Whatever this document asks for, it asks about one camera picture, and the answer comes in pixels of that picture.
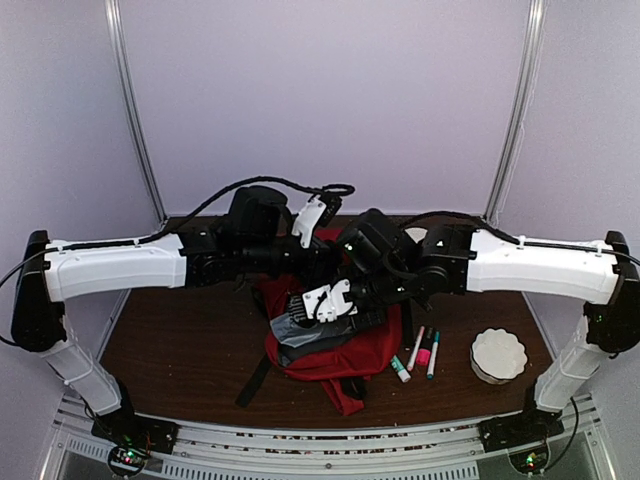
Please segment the red backpack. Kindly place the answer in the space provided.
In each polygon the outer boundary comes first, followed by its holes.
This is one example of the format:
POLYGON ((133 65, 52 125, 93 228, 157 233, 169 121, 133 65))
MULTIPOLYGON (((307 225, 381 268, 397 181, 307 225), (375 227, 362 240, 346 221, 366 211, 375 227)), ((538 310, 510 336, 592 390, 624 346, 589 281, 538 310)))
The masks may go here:
POLYGON ((235 400, 245 408, 261 388, 266 374, 279 368, 294 380, 318 382, 343 416, 364 408, 365 382, 392 364, 404 342, 404 330, 411 326, 396 303, 368 313, 374 324, 359 331, 327 337, 301 347, 285 345, 268 333, 265 355, 235 400))

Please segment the grey pencil pouch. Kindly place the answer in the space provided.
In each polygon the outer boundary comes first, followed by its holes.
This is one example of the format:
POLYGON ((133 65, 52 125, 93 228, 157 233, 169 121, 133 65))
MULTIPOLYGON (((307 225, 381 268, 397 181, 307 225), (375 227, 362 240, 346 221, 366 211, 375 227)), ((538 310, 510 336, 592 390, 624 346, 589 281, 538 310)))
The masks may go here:
POLYGON ((281 345, 292 349, 311 348, 312 346, 333 347, 356 335, 356 329, 348 319, 302 327, 288 313, 272 320, 270 328, 281 345))

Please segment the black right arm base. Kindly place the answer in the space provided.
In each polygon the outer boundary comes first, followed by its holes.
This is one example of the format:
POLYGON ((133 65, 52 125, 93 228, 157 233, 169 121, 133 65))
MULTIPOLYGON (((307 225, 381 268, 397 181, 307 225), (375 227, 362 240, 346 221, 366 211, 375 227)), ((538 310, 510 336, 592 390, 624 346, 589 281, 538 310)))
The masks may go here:
POLYGON ((535 401, 519 413, 481 421, 479 438, 486 453, 541 442, 564 432, 562 410, 541 409, 535 401))

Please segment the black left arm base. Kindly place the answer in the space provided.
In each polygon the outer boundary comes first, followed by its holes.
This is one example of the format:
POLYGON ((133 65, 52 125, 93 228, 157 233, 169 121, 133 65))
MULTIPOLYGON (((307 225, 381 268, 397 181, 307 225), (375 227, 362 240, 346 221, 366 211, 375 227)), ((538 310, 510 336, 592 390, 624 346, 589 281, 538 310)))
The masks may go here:
POLYGON ((91 434, 117 446, 148 454, 171 454, 177 439, 177 423, 138 415, 130 398, 123 394, 115 411, 98 415, 88 406, 85 413, 93 421, 91 434))

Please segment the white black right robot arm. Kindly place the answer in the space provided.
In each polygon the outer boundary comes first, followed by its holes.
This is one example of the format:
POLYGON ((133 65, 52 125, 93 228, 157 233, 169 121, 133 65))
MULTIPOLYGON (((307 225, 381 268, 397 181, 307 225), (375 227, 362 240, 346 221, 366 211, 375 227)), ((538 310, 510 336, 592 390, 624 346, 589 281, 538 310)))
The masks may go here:
POLYGON ((340 317, 440 293, 518 291, 582 301, 574 336, 536 380, 530 405, 513 419, 519 440, 535 440, 607 356, 639 343, 639 272, 624 236, 561 242, 514 237, 483 219, 432 212, 432 223, 396 223, 377 209, 353 220, 337 244, 345 275, 331 288, 340 317))

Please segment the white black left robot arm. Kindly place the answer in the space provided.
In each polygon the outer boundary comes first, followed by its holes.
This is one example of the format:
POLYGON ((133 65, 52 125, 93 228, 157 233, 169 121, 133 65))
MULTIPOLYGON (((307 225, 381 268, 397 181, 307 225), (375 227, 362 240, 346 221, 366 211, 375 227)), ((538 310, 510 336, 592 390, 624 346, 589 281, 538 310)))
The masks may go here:
POLYGON ((125 386, 95 364, 66 324, 64 303, 87 294, 146 287, 201 288, 247 274, 293 274, 306 284, 327 282, 337 250, 315 238, 340 209, 348 185, 306 188, 297 216, 272 178, 230 186, 229 212, 218 222, 189 229, 182 220, 148 237, 87 243, 52 241, 33 232, 21 264, 12 270, 16 292, 8 344, 37 353, 86 402, 123 444, 144 433, 125 386))

